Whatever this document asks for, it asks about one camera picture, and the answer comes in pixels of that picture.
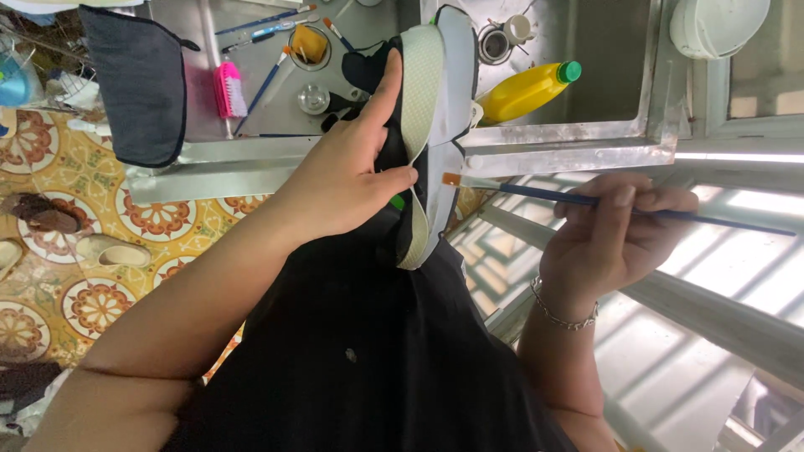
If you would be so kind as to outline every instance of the pink scrub brush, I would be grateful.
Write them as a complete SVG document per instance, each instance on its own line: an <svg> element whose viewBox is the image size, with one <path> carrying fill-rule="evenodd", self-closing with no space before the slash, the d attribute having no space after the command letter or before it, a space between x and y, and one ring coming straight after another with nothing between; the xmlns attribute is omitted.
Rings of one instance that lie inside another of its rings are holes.
<svg viewBox="0 0 804 452"><path fill-rule="evenodd" d="M231 61L224 61L215 70L215 100L218 102L218 114L224 119L248 116L240 73Z"/></svg>

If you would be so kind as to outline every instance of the stainless steel counter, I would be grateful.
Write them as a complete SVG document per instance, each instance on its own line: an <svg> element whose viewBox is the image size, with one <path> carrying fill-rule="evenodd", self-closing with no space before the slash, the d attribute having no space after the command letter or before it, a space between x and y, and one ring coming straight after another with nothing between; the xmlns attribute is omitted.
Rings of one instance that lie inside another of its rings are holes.
<svg viewBox="0 0 804 452"><path fill-rule="evenodd" d="M355 47L426 23L445 3L469 13L479 31L487 18L502 22L527 9L524 14L534 23L536 39L515 47L503 64L481 64L478 94L531 64L578 60L584 72L543 108L498 127L473 129L461 140L466 148L463 172L495 177L672 163L687 76L687 59L669 37L677 1L509 0L500 5L496 0L383 0L373 7L355 0L315 3L316 13L330 17ZM219 49L247 38L245 33L215 36L214 31L283 10L238 0L152 0L135 9L137 15L157 20L202 48L184 54L185 149L175 164L161 170L126 168L135 202L273 193L317 142L318 137L227 140L236 123L215 113L211 74L221 61ZM321 22L315 25L325 29ZM332 50L327 67L307 72L286 61L248 119L245 133L318 133L323 117L308 116L298 108L299 89L316 81L345 97L351 90L340 75L345 49L329 30L326 33ZM232 56L248 101L287 36L277 34Z"/></svg>

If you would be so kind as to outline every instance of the yellow sponge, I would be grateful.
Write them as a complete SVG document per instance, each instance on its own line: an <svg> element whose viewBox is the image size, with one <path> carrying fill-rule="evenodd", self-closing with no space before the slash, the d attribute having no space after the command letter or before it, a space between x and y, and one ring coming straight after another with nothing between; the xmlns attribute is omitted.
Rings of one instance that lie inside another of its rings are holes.
<svg viewBox="0 0 804 452"><path fill-rule="evenodd" d="M324 57L326 38L304 25L296 25L296 33L293 35L290 47L296 56L306 59L307 64L318 64Z"/></svg>

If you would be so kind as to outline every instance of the chain bracelet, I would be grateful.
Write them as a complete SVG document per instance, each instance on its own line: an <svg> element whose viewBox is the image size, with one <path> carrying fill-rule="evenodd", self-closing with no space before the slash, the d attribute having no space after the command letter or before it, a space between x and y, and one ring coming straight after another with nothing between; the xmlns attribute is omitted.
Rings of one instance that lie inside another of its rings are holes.
<svg viewBox="0 0 804 452"><path fill-rule="evenodd" d="M595 321L597 320L597 308L598 308L597 300L595 300L595 307L592 309L592 313L589 316L589 318L587 318L583 322L569 323L565 322L564 320L561 320L560 318L557 318L555 315L552 314L552 312L550 312L550 309L546 304L544 304L542 297L539 295L541 290L542 290L542 278L537 276L533 279L533 281L531 281L531 291L533 291L533 295L535 296L536 305L542 308L544 316L547 317L548 320L550 320L550 323L562 327L566 330L578 331L581 328L586 328L589 325L594 325Z"/></svg>

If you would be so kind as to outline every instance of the white mug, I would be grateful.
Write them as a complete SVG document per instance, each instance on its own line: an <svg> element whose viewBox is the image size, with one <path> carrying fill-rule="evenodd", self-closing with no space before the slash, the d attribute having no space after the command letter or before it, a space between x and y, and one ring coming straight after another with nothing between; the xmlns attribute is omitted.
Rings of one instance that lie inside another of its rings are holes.
<svg viewBox="0 0 804 452"><path fill-rule="evenodd" d="M512 46L518 46L535 38L531 32L531 21L521 14L512 15L502 26L502 30Z"/></svg>

